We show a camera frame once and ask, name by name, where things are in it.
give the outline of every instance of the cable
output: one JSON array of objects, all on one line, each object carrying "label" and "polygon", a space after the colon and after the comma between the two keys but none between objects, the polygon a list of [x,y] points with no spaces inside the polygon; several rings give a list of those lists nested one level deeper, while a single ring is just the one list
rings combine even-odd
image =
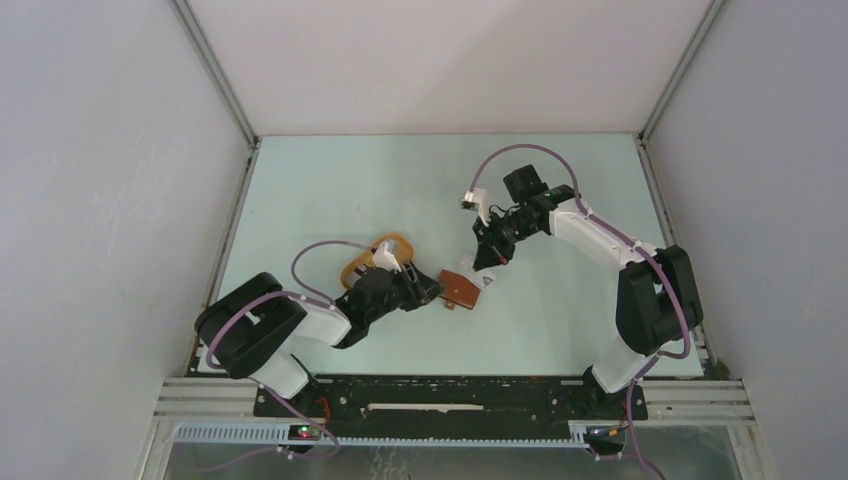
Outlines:
[{"label": "cable", "polygon": [[326,427],[330,423],[330,402],[327,401],[327,397],[321,397],[318,401],[324,405],[324,426]]},{"label": "cable", "polygon": [[313,427],[316,427],[319,430],[321,430],[321,432],[323,432],[327,436],[327,438],[329,438],[330,441],[333,442],[333,451],[330,452],[330,453],[321,453],[321,454],[317,454],[317,455],[309,455],[309,454],[305,454],[305,453],[293,452],[293,451],[283,447],[282,445],[277,445],[275,447],[259,447],[259,448],[250,450],[246,453],[243,453],[243,454],[239,455],[238,457],[227,460],[224,463],[220,463],[218,465],[211,465],[211,466],[207,466],[207,467],[189,467],[189,466],[185,465],[180,460],[180,462],[178,463],[179,467],[181,469],[185,470],[185,471],[193,472],[193,473],[210,473],[210,472],[217,472],[218,470],[223,470],[225,468],[229,468],[229,467],[235,465],[236,463],[241,462],[242,460],[246,460],[250,457],[260,455],[260,454],[263,454],[263,453],[271,453],[271,452],[285,453],[288,458],[298,457],[298,458],[309,458],[309,459],[314,459],[314,460],[318,460],[318,459],[322,459],[322,458],[330,458],[333,455],[339,453],[339,450],[341,450],[341,445],[339,444],[338,439],[332,433],[330,433],[329,430],[327,430],[321,424],[313,421],[311,418],[307,417],[306,415],[300,413],[296,408],[291,406],[291,404],[289,402],[287,402],[286,399],[284,399],[279,393],[277,393],[273,389],[268,388],[266,386],[265,390],[268,393],[270,393],[271,396],[274,397],[275,400],[280,402],[280,404],[283,407],[285,407],[286,410],[291,412],[294,416],[296,416],[297,418],[303,420],[304,422],[312,425]]},{"label": "cable", "polygon": [[[209,367],[213,368],[213,369],[217,369],[217,370],[222,369],[223,367],[221,367],[221,365],[215,363],[215,361],[213,359],[213,355],[215,354],[215,350],[218,348],[218,345],[221,343],[221,339],[223,339],[224,336],[226,336],[227,332],[230,331],[230,329],[233,327],[233,325],[235,325],[236,322],[238,322],[242,317],[244,317],[244,315],[246,315],[247,312],[253,310],[254,308],[258,307],[259,305],[262,305],[263,303],[265,303],[267,301],[273,300],[275,298],[283,298],[283,297],[285,297],[285,298],[296,298],[296,299],[298,299],[302,302],[306,302],[306,303],[309,303],[309,304],[312,304],[312,305],[317,305],[317,306],[320,306],[320,307],[323,307],[323,308],[330,308],[330,309],[335,308],[332,304],[328,305],[328,304],[326,304],[326,303],[324,303],[320,300],[315,300],[315,299],[309,298],[305,295],[301,295],[301,294],[291,292],[291,291],[288,291],[288,290],[278,290],[276,292],[266,293],[265,295],[262,295],[260,297],[253,299],[252,301],[250,301],[247,305],[242,307],[238,312],[236,312],[232,317],[230,317],[229,320],[224,322],[224,325],[221,327],[220,330],[218,330],[218,333],[215,334],[215,337],[212,338],[212,341],[209,342],[209,349],[206,352],[206,364],[209,365]],[[229,466],[231,466],[235,463],[238,463],[238,462],[240,462],[240,461],[242,461],[246,458],[250,458],[254,455],[259,455],[261,453],[268,453],[268,452],[271,452],[271,451],[285,453],[289,458],[299,457],[299,458],[310,458],[310,459],[329,458],[329,457],[332,457],[333,455],[335,455],[336,453],[339,452],[339,450],[341,449],[341,445],[339,444],[339,441],[336,438],[336,436],[333,435],[329,430],[327,430],[326,426],[321,425],[320,423],[313,421],[311,418],[307,417],[306,415],[304,415],[303,413],[298,411],[285,398],[283,398],[279,393],[277,393],[274,389],[272,389],[272,388],[270,388],[266,385],[265,390],[272,397],[274,397],[274,399],[277,400],[286,410],[291,412],[292,415],[299,418],[300,420],[303,420],[304,422],[308,423],[309,425],[317,428],[322,433],[322,436],[327,437],[331,442],[333,442],[333,451],[330,452],[330,453],[322,453],[322,454],[318,454],[318,455],[306,455],[306,454],[302,454],[302,453],[298,453],[298,452],[293,452],[293,451],[291,451],[291,450],[289,450],[289,449],[287,449],[283,446],[278,445],[276,447],[261,447],[261,448],[255,449],[255,450],[251,450],[251,451],[249,451],[249,452],[247,452],[247,453],[245,453],[241,456],[238,456],[238,457],[236,457],[232,460],[229,460],[227,462],[224,462],[220,465],[214,465],[214,466],[211,466],[211,467],[199,467],[199,468],[184,467],[184,468],[186,468],[187,470],[193,471],[193,472],[214,472],[216,470],[221,470],[221,469],[227,468],[227,467],[229,467]],[[327,414],[326,414],[327,419],[329,419],[329,414],[330,414],[329,404],[328,403],[325,404],[325,407],[327,409]]]},{"label": "cable", "polygon": [[504,214],[504,215],[506,215],[507,213],[509,213],[509,210],[504,210],[504,209],[503,209],[503,208],[501,208],[499,205],[494,205],[494,204],[492,204],[492,205],[489,205],[489,216],[491,216],[491,215],[492,215],[492,209],[493,209],[493,208],[497,208],[497,209],[498,209],[498,210],[500,210],[500,212],[501,212],[502,214]]},{"label": "cable", "polygon": [[531,149],[531,150],[539,150],[539,151],[545,152],[548,155],[557,159],[559,161],[559,163],[561,163],[562,166],[565,167],[566,170],[568,170],[568,175],[571,177],[571,187],[574,190],[574,201],[577,203],[577,208],[580,209],[580,212],[582,214],[586,215],[586,217],[589,220],[595,222],[597,225],[599,225],[604,230],[608,231],[612,235],[615,235],[615,237],[618,238],[619,240],[621,240],[625,245],[627,245],[628,248],[630,248],[631,250],[637,252],[639,255],[644,257],[645,260],[648,262],[648,265],[650,265],[651,268],[654,269],[654,271],[657,273],[657,276],[660,279],[660,282],[662,283],[663,288],[665,288],[666,291],[669,292],[668,296],[671,299],[671,305],[674,308],[674,313],[677,315],[677,321],[680,324],[680,330],[683,332],[683,351],[681,353],[672,353],[672,352],[660,351],[660,352],[657,352],[657,355],[665,356],[665,357],[671,357],[671,358],[675,358],[675,359],[682,359],[682,358],[688,357],[689,352],[692,349],[691,341],[690,341],[689,335],[688,335],[689,326],[686,324],[686,317],[683,314],[683,308],[680,306],[680,300],[677,298],[677,295],[674,295],[674,289],[672,288],[671,282],[669,281],[668,277],[666,277],[665,273],[663,273],[662,267],[660,267],[660,265],[656,262],[656,260],[654,260],[654,258],[651,257],[651,255],[647,251],[645,251],[645,249],[638,246],[636,244],[636,242],[633,241],[632,238],[628,237],[624,232],[620,231],[619,229],[615,228],[614,226],[612,226],[609,223],[607,223],[606,221],[604,221],[604,219],[596,216],[594,213],[592,213],[586,207],[586,205],[583,203],[583,199],[581,198],[581,195],[580,195],[580,189],[577,185],[577,175],[574,173],[574,169],[571,168],[571,165],[569,165],[568,162],[565,161],[565,159],[562,158],[562,156],[560,154],[556,153],[555,151],[551,150],[550,148],[543,147],[541,145],[535,145],[535,144],[532,144],[532,143],[518,143],[518,144],[515,144],[515,145],[510,145],[510,146],[501,148],[500,150],[489,155],[485,160],[483,160],[483,163],[480,164],[480,167],[477,169],[477,172],[474,174],[474,179],[471,180],[471,185],[468,187],[468,191],[470,191],[470,192],[474,191],[474,187],[477,186],[477,182],[480,180],[480,175],[482,175],[483,170],[486,168],[486,166],[492,160],[494,160],[496,157],[500,156],[503,153],[509,152],[511,150],[521,149],[521,148],[528,148],[528,149]]},{"label": "cable", "polygon": [[580,196],[580,190],[577,186],[577,175],[574,173],[574,169],[571,168],[571,165],[569,165],[568,162],[565,161],[565,159],[555,151],[543,147],[541,145],[535,145],[532,143],[519,143],[501,148],[500,150],[494,152],[493,154],[489,155],[485,160],[483,160],[483,163],[480,164],[480,167],[474,174],[474,178],[471,180],[471,185],[469,186],[468,191],[474,191],[474,188],[477,186],[477,181],[480,180],[480,175],[483,173],[483,170],[492,160],[494,160],[496,157],[503,153],[521,148],[539,150],[557,159],[559,163],[561,163],[562,166],[564,166],[565,169],[568,170],[568,175],[571,176],[571,184],[574,190],[574,201],[577,204],[577,208],[580,210],[580,212],[583,215],[586,215],[586,218],[588,218],[589,220],[591,220],[592,222],[594,222],[595,224],[597,224],[598,226],[600,226],[601,228],[621,240],[625,245],[627,245],[628,248],[630,248],[631,251],[635,251],[639,255],[641,255],[645,259],[645,261],[648,262],[648,265],[651,266],[654,272],[656,272],[657,277],[659,277],[660,279],[660,283],[662,283],[663,288],[666,290],[666,292],[668,292],[668,297],[671,299],[671,305],[674,308],[674,313],[675,315],[677,315],[677,322],[680,325],[680,331],[683,337],[683,351],[680,353],[666,352],[664,350],[657,352],[656,355],[653,356],[648,361],[648,363],[646,363],[645,366],[630,381],[630,385],[628,385],[627,387],[627,405],[625,408],[625,411],[627,412],[627,422],[630,426],[630,434],[633,436],[633,449],[636,452],[635,458],[639,461],[639,465],[645,472],[645,476],[650,478],[651,475],[648,469],[651,468],[659,474],[661,479],[665,479],[665,476],[663,476],[659,469],[656,468],[656,465],[652,464],[642,456],[642,452],[639,449],[639,443],[636,440],[636,429],[633,427],[633,406],[631,404],[631,400],[633,397],[633,390],[636,387],[636,383],[641,380],[642,377],[644,377],[645,374],[648,373],[648,371],[653,368],[654,365],[656,365],[656,363],[659,361],[659,357],[683,359],[688,357],[689,352],[692,350],[692,344],[689,338],[689,326],[686,323],[686,316],[683,314],[683,308],[680,305],[680,300],[677,298],[674,288],[671,286],[671,281],[669,281],[668,277],[663,272],[662,267],[656,262],[656,260],[654,260],[654,258],[647,251],[645,251],[644,248],[639,246],[632,238],[628,237],[624,232],[610,225],[602,218],[596,216],[594,213],[592,213],[591,210],[589,210],[589,208],[586,207]]},{"label": "cable", "polygon": [[249,311],[253,310],[254,308],[258,307],[259,305],[262,305],[263,303],[269,300],[281,297],[296,298],[300,301],[316,305],[322,308],[333,307],[332,304],[327,304],[320,300],[315,300],[314,298],[309,298],[305,295],[301,295],[299,293],[291,292],[288,290],[278,290],[276,292],[266,293],[261,297],[257,297],[253,299],[250,303],[242,307],[241,310],[235,313],[235,315],[230,317],[230,319],[224,323],[224,326],[222,326],[221,329],[218,330],[218,333],[215,335],[215,337],[212,338],[212,341],[209,342],[209,349],[206,351],[206,365],[209,365],[209,368],[221,370],[222,367],[220,364],[215,362],[215,359],[213,358],[213,353],[218,348],[218,344],[221,343],[221,339],[224,338],[224,335],[226,335],[227,332],[229,332],[230,329],[233,328],[233,325],[235,325],[235,323],[239,321],[239,319],[241,319],[243,316],[245,316]]},{"label": "cable", "polygon": [[291,265],[291,274],[292,274],[292,278],[294,279],[295,283],[300,285],[301,288],[303,288],[307,292],[312,293],[313,295],[318,295],[319,297],[326,299],[328,302],[330,302],[330,305],[335,305],[336,301],[333,299],[333,297],[327,295],[326,293],[324,293],[324,292],[322,292],[318,289],[312,288],[309,285],[303,283],[300,280],[300,277],[298,277],[297,273],[295,273],[295,271],[294,271],[295,265],[297,265],[298,260],[300,260],[300,257],[302,257],[304,253],[312,250],[313,248],[322,247],[324,245],[347,245],[348,247],[354,247],[354,248],[359,248],[359,249],[362,249],[362,250],[368,250],[372,253],[373,253],[374,249],[371,248],[371,247],[356,243],[356,242],[349,242],[347,240],[324,240],[324,241],[321,241],[321,242],[315,242],[312,245],[307,246],[306,248],[301,250],[297,255],[295,255],[294,260],[292,260],[292,265]]}]

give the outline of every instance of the light green table surface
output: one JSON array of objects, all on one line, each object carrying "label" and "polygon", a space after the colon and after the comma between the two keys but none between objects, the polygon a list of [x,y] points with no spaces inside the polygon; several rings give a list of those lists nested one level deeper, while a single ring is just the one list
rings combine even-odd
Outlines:
[{"label": "light green table surface", "polygon": [[[416,264],[438,275],[474,253],[474,214],[459,208],[480,162],[513,143],[547,146],[573,165],[595,211],[643,241],[662,244],[633,138],[627,134],[377,135],[265,137],[238,223],[221,296],[261,271],[296,289],[294,255],[326,239],[370,244],[389,231],[416,248]],[[570,183],[547,155],[509,152],[479,186],[511,205],[502,178],[532,163],[553,187]],[[359,252],[323,247],[298,265],[301,278],[334,298],[341,269]],[[615,336],[617,273],[570,244],[537,234],[517,245],[507,267],[473,311],[441,300],[411,313],[396,311],[347,350],[291,339],[313,373],[580,375]],[[654,375],[701,375],[697,355],[663,359]]]}]

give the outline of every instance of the gray floor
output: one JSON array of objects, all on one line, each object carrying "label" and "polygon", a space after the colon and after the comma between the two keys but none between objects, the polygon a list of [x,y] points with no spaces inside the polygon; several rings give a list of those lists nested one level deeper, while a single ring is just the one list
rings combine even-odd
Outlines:
[{"label": "gray floor", "polygon": [[[726,430],[721,427],[641,428],[646,457],[669,479],[741,478]],[[304,480],[567,480],[644,479],[635,461],[596,463],[583,450],[525,448],[349,447],[328,460],[293,460],[275,454],[247,459],[213,473],[189,473],[177,467],[227,461],[255,447],[183,445],[171,457],[172,480],[250,478]]]}]

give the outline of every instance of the white wall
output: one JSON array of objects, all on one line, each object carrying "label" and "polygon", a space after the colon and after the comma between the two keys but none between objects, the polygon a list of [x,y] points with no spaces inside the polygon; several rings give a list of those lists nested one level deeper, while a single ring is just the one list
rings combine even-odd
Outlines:
[{"label": "white wall", "polygon": [[0,478],[129,478],[246,145],[166,1],[2,10]]},{"label": "white wall", "polygon": [[637,131],[709,0],[191,2],[260,134]]},{"label": "white wall", "polygon": [[652,139],[784,479],[844,478],[848,3],[730,2]]}]

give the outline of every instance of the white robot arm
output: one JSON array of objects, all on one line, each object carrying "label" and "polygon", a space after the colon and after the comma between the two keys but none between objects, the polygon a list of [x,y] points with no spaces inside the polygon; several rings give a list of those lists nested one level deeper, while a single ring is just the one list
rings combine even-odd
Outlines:
[{"label": "white robot arm", "polygon": [[[680,247],[658,249],[630,237],[624,237],[628,240],[625,243],[611,229],[619,231],[594,213],[585,201],[578,202],[571,187],[560,185],[549,189],[531,165],[507,175],[504,183],[517,205],[503,216],[480,208],[490,204],[485,190],[474,189],[463,198],[464,208],[478,212],[473,227],[477,236],[475,269],[506,265],[517,242],[545,232],[573,244],[600,265],[618,273],[615,318],[618,335],[584,375],[584,380],[602,391],[599,396],[621,392],[654,353],[681,338],[670,294],[677,295],[690,330],[701,321],[703,315],[691,264]],[[674,292],[656,291],[654,285],[659,284],[659,279],[639,250],[662,267],[671,279]]]},{"label": "white robot arm", "polygon": [[333,303],[284,290],[270,273],[256,275],[197,319],[195,330],[209,346],[207,363],[308,406],[317,384],[297,358],[280,349],[286,339],[348,348],[385,314],[414,310],[442,292],[411,261],[399,263],[390,245],[372,253],[376,266],[357,267],[348,279],[352,288]]}]

